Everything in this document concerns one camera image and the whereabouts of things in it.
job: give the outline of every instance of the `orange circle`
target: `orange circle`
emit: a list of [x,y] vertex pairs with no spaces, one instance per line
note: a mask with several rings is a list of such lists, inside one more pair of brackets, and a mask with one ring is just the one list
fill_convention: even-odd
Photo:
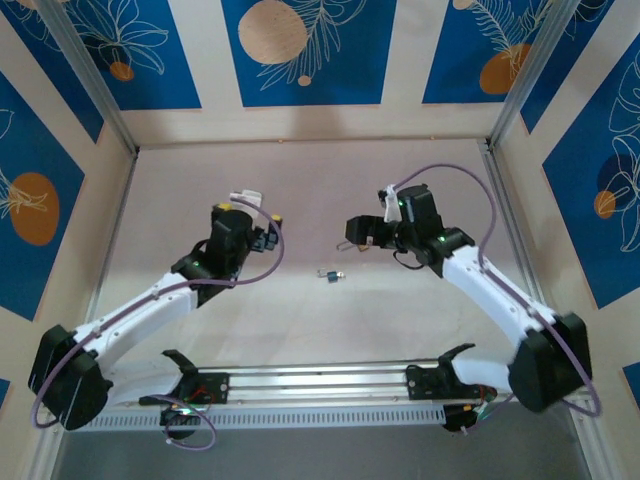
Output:
[[302,75],[298,79],[298,85],[300,85],[301,87],[308,87],[309,85],[311,85],[311,77],[308,75]]
[[113,62],[109,67],[109,72],[121,82],[130,82],[134,77],[133,68],[122,62]]
[[524,60],[529,55],[531,45],[520,43],[494,55],[482,69],[480,88],[489,95],[508,93],[516,80]]
[[473,2],[474,0],[453,0],[451,3],[456,10],[466,10],[473,5]]
[[58,194],[49,179],[39,173],[23,173],[11,184],[9,197],[17,202],[10,215],[18,236],[36,247],[48,244],[60,219]]
[[600,218],[606,220],[616,211],[615,195],[608,190],[603,190],[596,195],[596,200],[593,202],[593,208]]
[[246,54],[265,65],[293,60],[309,40],[302,17],[280,0],[261,0],[247,10],[238,37]]

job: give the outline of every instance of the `small padlock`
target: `small padlock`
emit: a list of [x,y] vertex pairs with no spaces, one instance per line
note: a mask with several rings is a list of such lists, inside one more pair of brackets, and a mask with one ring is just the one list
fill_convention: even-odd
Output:
[[336,283],[341,278],[346,278],[346,275],[342,272],[336,272],[335,270],[327,272],[324,268],[318,270],[319,278],[326,278],[329,283]]

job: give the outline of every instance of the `metal frame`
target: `metal frame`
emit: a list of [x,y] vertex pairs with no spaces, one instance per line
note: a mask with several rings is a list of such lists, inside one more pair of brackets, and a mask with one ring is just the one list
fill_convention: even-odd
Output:
[[64,7],[57,0],[33,0],[38,15],[56,41],[94,105],[113,129],[122,146],[135,156],[138,152],[133,136],[122,118],[118,104],[102,78],[98,67],[84,47]]
[[[47,28],[94,101],[105,121],[133,156],[137,147],[104,79],[84,49],[80,37],[56,0],[34,0]],[[494,154],[517,118],[522,105],[538,80],[546,62],[571,19],[580,0],[555,2],[540,29],[531,54],[516,78],[489,139],[479,140],[479,148],[497,197],[518,268],[531,295],[544,302],[542,287],[522,235],[519,215],[510,202],[507,173]],[[111,235],[103,271],[87,312],[95,313],[97,299],[108,272],[120,221],[135,171],[129,172],[126,190]],[[207,415],[224,428],[295,428],[397,424],[443,423],[443,406],[475,401],[452,399],[444,402],[414,402],[408,398],[405,368],[410,364],[435,366],[435,360],[331,364],[254,368],[201,368],[202,372],[230,373],[228,404],[215,406]],[[589,404],[583,393],[578,402]],[[586,420],[572,413],[578,437],[593,478],[621,479],[620,463],[609,447],[600,420]],[[85,427],[85,431],[157,429],[158,407],[127,405],[105,411]],[[186,425],[184,428],[196,428]],[[33,446],[32,463],[22,478],[48,478],[53,470],[61,440],[58,428],[43,432]]]
[[520,68],[520,72],[504,101],[502,111],[491,129],[489,134],[490,151],[495,151],[500,145],[513,121],[520,114],[520,110],[531,93],[533,86],[538,81],[580,2],[581,0],[554,2],[554,5],[549,10],[549,14],[533,42],[531,53],[527,55],[522,68]]

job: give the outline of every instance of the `vent grille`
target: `vent grille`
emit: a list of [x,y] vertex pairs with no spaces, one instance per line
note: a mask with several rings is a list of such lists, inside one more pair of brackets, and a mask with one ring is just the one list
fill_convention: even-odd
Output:
[[[218,430],[441,425],[444,409],[436,405],[396,407],[216,409],[207,413]],[[79,432],[157,430],[159,410],[104,412]],[[205,428],[192,418],[172,430]]]

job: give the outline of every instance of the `black mounting bracket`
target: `black mounting bracket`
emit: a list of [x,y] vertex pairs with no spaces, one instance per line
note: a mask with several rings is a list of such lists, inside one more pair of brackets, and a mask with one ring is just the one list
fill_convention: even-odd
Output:
[[[592,378],[587,327],[575,313],[556,316],[553,325]],[[518,401],[532,412],[549,406],[584,385],[582,378],[548,330],[528,330],[509,365],[509,385]]]
[[[38,393],[45,379],[69,350],[76,345],[75,332],[61,325],[47,330],[38,347],[29,389]],[[98,416],[107,403],[113,383],[106,380],[95,351],[80,349],[60,371],[44,395],[42,403],[66,430],[76,430]]]
[[480,385],[465,385],[457,379],[451,361],[453,358],[475,345],[465,343],[438,358],[436,368],[422,368],[409,365],[405,371],[407,391],[410,400],[481,399]]
[[[387,193],[378,192],[384,204]],[[415,185],[397,193],[401,221],[385,222],[383,217],[360,215],[347,222],[345,237],[354,245],[371,245],[411,252],[420,265],[442,278],[444,260],[453,252],[475,242],[457,227],[445,228],[433,194],[427,185]]]
[[[229,395],[228,373],[200,373],[187,357],[177,350],[165,350],[162,354],[173,360],[182,372],[178,386],[169,394],[190,405],[226,405]],[[142,406],[164,405],[167,402],[153,397],[142,397]]]

